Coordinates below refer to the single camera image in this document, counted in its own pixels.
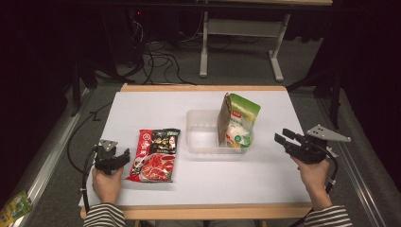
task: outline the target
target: transparent plastic box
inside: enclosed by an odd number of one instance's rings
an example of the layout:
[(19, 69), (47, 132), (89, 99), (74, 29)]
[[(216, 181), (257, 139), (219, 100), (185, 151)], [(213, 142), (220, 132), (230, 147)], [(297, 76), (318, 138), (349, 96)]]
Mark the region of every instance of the transparent plastic box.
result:
[(232, 148), (224, 141), (218, 144), (219, 110), (191, 110), (186, 113), (185, 140), (194, 154), (244, 154), (246, 148)]

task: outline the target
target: red snack package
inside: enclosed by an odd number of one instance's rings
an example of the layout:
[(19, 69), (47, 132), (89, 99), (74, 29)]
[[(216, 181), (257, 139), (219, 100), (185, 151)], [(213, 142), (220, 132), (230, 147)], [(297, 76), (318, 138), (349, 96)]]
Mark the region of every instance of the red snack package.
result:
[(140, 130), (130, 176), (134, 182), (172, 182), (180, 130)]

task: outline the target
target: hand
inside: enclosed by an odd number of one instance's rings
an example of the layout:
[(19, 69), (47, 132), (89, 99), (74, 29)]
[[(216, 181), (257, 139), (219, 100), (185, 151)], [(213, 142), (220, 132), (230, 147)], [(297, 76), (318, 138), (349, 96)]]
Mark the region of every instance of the hand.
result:
[(323, 160), (318, 164), (305, 164), (297, 158), (291, 157), (291, 159), (298, 164), (301, 179), (312, 201), (313, 209), (318, 211), (332, 206), (333, 203), (325, 191), (329, 162)]
[(93, 188), (101, 202), (115, 204), (121, 190), (121, 175), (124, 168), (116, 170), (113, 175), (107, 175), (95, 167), (92, 169)]

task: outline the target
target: striped sleeve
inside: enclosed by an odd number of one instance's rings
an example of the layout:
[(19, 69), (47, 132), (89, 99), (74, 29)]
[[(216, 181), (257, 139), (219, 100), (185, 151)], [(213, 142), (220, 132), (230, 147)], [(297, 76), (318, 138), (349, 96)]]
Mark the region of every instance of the striped sleeve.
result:
[(322, 211), (311, 212), (305, 219), (305, 226), (352, 226), (344, 206), (331, 206)]
[(125, 218), (123, 212), (111, 203), (94, 205), (89, 210), (83, 227), (124, 227)]

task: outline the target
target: snack bag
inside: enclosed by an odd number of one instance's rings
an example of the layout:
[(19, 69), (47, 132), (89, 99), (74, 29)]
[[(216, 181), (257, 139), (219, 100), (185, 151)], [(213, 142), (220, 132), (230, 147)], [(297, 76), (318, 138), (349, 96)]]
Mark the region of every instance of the snack bag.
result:
[(26, 192), (21, 191), (9, 200), (0, 211), (0, 227), (7, 227), (26, 214), (31, 208)]
[(180, 130), (140, 130), (130, 176), (134, 182), (172, 182)]
[(218, 144), (220, 145), (225, 141), (225, 134), (231, 118), (231, 100), (230, 95), (227, 93), (224, 96), (223, 103), (221, 104), (220, 112), (218, 113)]
[(224, 133), (227, 144), (232, 148), (248, 148), (253, 140), (253, 125), (260, 106), (237, 94), (226, 94), (223, 105), (224, 103), (227, 103), (224, 108), (230, 111), (229, 120), (220, 119), (227, 125)]

